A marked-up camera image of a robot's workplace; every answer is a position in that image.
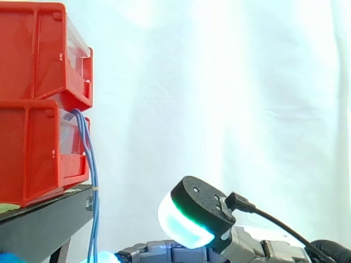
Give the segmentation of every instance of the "black power cord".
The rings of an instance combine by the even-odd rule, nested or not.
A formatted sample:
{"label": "black power cord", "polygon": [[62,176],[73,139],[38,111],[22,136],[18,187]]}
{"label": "black power cord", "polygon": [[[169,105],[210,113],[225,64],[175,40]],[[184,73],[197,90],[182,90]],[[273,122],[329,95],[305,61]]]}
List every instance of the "black power cord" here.
{"label": "black power cord", "polygon": [[331,257],[327,256],[325,253],[323,253],[320,249],[318,249],[316,246],[312,245],[308,240],[306,240],[303,236],[301,236],[299,233],[297,233],[295,230],[292,228],[288,227],[285,225],[283,222],[275,218],[274,216],[256,208],[256,206],[252,203],[250,203],[245,197],[237,194],[237,193],[231,193],[225,200],[225,203],[227,204],[228,208],[230,208],[232,211],[234,210],[240,210],[246,213],[254,213],[257,214],[272,223],[276,224],[277,226],[281,227],[283,230],[288,232],[290,235],[292,235],[294,238],[299,240],[302,244],[306,246],[306,249],[316,256],[318,256],[321,260],[323,260],[326,263],[336,263],[334,259]]}

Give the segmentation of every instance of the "blue cable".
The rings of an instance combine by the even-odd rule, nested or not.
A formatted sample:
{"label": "blue cable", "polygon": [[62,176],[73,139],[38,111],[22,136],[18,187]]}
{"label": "blue cable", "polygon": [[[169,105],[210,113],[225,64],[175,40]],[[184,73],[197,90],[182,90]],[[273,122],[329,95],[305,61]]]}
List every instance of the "blue cable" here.
{"label": "blue cable", "polygon": [[78,129],[80,136],[83,142],[84,151],[87,157],[87,162],[90,168],[90,173],[92,176],[92,185],[93,185],[93,226],[90,233],[89,249],[88,249],[88,258],[87,263],[90,262],[90,257],[93,249],[93,261],[94,263],[98,262],[98,232],[99,232],[99,218],[100,218],[100,200],[99,200],[99,182],[98,182],[98,171],[95,161],[95,154],[93,149],[92,140],[90,137],[89,129],[84,118],[84,115],[80,110],[73,110],[77,118]]}

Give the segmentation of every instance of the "red storage bin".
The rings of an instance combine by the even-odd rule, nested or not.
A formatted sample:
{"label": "red storage bin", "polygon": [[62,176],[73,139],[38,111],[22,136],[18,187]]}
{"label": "red storage bin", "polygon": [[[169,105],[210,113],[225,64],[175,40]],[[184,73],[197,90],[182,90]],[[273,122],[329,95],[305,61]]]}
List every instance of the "red storage bin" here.
{"label": "red storage bin", "polygon": [[0,100],[92,107],[93,52],[60,3],[0,1]]}
{"label": "red storage bin", "polygon": [[76,118],[55,101],[0,101],[0,127],[0,203],[25,207],[88,180]]}

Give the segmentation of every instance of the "white curtain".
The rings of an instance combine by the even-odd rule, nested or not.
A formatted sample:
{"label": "white curtain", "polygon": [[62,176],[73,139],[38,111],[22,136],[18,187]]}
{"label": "white curtain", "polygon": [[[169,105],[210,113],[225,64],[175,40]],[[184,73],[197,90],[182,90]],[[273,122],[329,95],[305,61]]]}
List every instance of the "white curtain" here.
{"label": "white curtain", "polygon": [[351,246],[346,0],[65,3],[95,56],[100,250],[167,238],[158,204],[184,175]]}

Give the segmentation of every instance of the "metal frame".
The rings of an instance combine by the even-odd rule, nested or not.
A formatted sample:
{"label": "metal frame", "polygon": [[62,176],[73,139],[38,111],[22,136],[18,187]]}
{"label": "metal frame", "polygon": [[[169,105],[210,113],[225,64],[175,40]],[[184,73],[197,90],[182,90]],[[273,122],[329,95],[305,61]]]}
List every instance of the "metal frame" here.
{"label": "metal frame", "polygon": [[27,263],[51,255],[50,263],[65,262],[67,241],[93,218],[86,209],[91,195],[91,185],[80,185],[56,199],[0,214],[0,252],[13,253]]}

